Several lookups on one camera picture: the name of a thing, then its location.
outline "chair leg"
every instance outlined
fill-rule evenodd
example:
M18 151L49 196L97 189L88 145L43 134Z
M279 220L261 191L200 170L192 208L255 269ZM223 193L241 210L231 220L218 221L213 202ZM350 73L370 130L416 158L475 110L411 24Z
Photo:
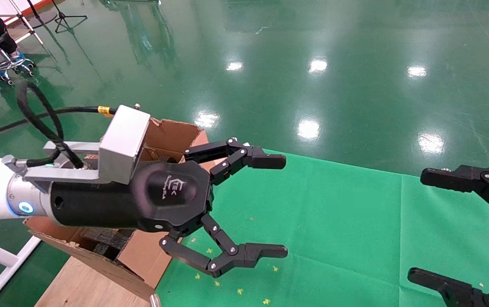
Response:
M0 54L3 56L6 60L11 61L11 58L9 58L9 55L7 52L4 51L4 49L0 48Z

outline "cardboard box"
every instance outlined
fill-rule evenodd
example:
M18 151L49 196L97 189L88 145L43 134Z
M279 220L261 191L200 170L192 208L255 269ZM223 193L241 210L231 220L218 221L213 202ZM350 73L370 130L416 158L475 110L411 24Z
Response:
M141 159L173 157L184 162L183 152L191 146L208 142L206 132L197 126L171 120L151 119L145 136ZM215 162L201 164L209 171ZM32 235L87 264L121 287L144 300L154 293L171 258L159 246L165 232L134 231L115 261L92 252L95 241L81 237L83 227L56 225L47 217L30 217L24 221Z

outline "green floor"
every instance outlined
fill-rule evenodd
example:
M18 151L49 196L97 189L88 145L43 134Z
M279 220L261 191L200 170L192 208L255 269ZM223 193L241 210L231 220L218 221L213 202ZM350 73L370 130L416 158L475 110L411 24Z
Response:
M55 107L140 103L154 117L201 125L211 140L236 136L394 173L489 166L489 0L60 7L89 19L74 34L39 29L51 54L32 38L22 44ZM0 126L21 118L14 100L0 87ZM94 141L108 121L72 115L63 124L68 140ZM44 142L16 129L0 136L0 156L41 157ZM17 252L26 238L18 221L0 222L0 246ZM42 244L0 306L33 306L65 259Z

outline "leg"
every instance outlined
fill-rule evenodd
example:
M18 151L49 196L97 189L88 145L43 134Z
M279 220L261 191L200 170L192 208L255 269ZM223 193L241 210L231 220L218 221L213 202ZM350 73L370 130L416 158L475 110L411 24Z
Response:
M0 43L0 48L2 48L10 57L17 51L17 44L15 41L7 36L7 38Z

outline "green mat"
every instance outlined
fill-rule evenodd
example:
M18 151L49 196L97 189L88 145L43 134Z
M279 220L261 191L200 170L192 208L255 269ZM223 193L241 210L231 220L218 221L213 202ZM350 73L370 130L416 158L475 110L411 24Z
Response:
M157 288L164 307L445 306L407 280L412 266L489 292L489 206L475 194L295 155L215 192L212 216L236 243L284 244L289 255L217 279L172 261ZM184 244L220 252L203 229Z

